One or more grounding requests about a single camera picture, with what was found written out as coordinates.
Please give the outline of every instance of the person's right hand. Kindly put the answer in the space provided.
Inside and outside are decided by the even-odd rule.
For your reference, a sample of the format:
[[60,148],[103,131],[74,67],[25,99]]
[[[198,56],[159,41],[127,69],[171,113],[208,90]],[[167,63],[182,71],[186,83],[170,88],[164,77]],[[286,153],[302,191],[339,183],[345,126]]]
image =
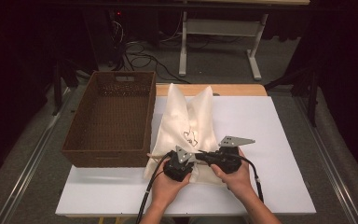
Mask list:
[[[243,156],[242,151],[238,148],[240,156]],[[212,164],[211,168],[217,177],[222,179],[223,183],[234,193],[234,195],[241,199],[244,193],[254,192],[251,185],[249,174],[249,164],[246,161],[241,161],[242,165],[238,171],[232,174],[225,174],[217,165]]]

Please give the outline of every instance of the desk leg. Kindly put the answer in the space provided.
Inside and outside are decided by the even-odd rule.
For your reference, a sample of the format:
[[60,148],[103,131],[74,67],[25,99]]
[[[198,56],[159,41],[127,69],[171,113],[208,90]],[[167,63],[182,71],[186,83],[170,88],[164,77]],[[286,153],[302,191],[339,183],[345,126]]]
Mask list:
[[182,47],[180,51],[180,61],[179,61],[179,76],[186,76],[186,64],[187,64],[187,51],[186,51],[186,38],[187,38],[187,12],[183,12],[183,22],[182,22]]
[[252,49],[247,50],[247,56],[248,56],[249,64],[251,65],[251,69],[252,69],[254,79],[257,80],[257,81],[261,80],[261,75],[260,75],[260,71],[258,70],[257,61],[255,60],[255,53],[257,51],[258,44],[260,43],[261,35],[264,32],[264,27],[266,26],[266,21],[267,21],[268,16],[269,16],[269,14],[264,14],[263,15],[263,17],[261,19],[261,22],[260,22],[260,25],[258,26],[257,33],[255,35],[254,47]]

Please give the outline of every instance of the white cloth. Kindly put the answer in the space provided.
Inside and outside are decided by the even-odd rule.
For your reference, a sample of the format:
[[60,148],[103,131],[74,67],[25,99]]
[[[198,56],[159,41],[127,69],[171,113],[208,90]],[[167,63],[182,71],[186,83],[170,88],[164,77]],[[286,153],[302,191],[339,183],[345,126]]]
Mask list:
[[[211,87],[187,102],[182,92],[171,84],[152,155],[164,156],[171,150],[175,151],[176,146],[187,152],[216,151],[218,145],[213,132],[212,105]],[[145,178],[151,178],[156,167],[157,163],[150,159],[146,165]],[[222,185],[212,169],[201,164],[193,167],[190,182]]]

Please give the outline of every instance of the gray floor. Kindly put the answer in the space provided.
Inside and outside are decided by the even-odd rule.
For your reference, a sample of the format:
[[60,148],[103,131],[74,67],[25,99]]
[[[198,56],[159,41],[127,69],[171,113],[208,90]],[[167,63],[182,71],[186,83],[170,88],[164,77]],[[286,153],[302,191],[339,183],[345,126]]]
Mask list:
[[[263,80],[255,82],[252,79],[249,64],[244,57],[245,46],[250,46],[252,42],[247,39],[240,39],[233,43],[222,42],[232,39],[232,37],[220,39],[219,43],[209,44],[203,49],[197,49],[197,47],[203,46],[205,42],[202,40],[191,41],[189,45],[193,48],[188,50],[188,68],[185,80],[191,83],[266,84],[284,73],[297,44],[297,41],[281,43],[277,39],[263,40],[256,54]],[[173,74],[177,74],[179,46],[161,45],[159,49],[146,44],[143,46],[145,46],[145,52],[154,55]],[[128,53],[138,52],[140,49],[140,45],[137,44],[129,48]],[[136,59],[133,63],[143,66],[147,60]],[[155,65],[149,64],[138,70],[154,69]],[[160,76],[168,77],[161,66],[157,70]],[[71,167],[71,164],[61,154],[60,149],[86,83],[87,81],[81,80],[79,87],[72,90],[71,99],[61,112],[57,125],[43,148],[40,163],[31,176],[32,179],[26,191],[23,195],[19,195],[21,200],[15,204],[17,207],[13,210],[9,223],[98,223],[98,218],[68,218],[55,215],[60,193]],[[349,218],[351,214],[357,216],[353,208],[350,208],[349,213],[345,212],[345,206],[343,207],[345,203],[337,196],[339,190],[332,185],[332,182],[337,179],[326,172],[331,169],[331,166],[326,166],[325,155],[320,151],[322,143],[322,147],[327,150],[328,158],[333,163],[333,168],[337,169],[339,180],[344,184],[344,189],[351,196],[350,201],[353,202],[354,208],[358,212],[358,165],[337,131],[324,102],[323,94],[319,91],[319,104],[316,111],[318,127],[316,129],[310,128],[304,118],[301,103],[303,100],[293,98],[287,86],[269,91],[268,94],[272,96],[317,210],[317,214],[308,216],[279,215],[281,221],[283,223],[358,223],[358,218]],[[0,170],[0,211],[10,192],[16,186],[29,158],[32,157],[40,136],[49,125],[52,111],[53,97],[52,91],[50,91],[48,103],[33,117]],[[114,223],[114,220],[107,219],[104,223]]]

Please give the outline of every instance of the wooden desk edge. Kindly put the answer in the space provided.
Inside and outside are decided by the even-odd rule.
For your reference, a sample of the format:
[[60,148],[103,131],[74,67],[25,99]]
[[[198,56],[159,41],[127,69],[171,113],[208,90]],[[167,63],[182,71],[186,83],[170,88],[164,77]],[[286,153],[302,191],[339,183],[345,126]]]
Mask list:
[[[186,96],[194,96],[212,87],[213,93],[225,96],[267,96],[266,89],[260,84],[176,84]],[[156,96],[168,95],[169,84],[157,84]]]

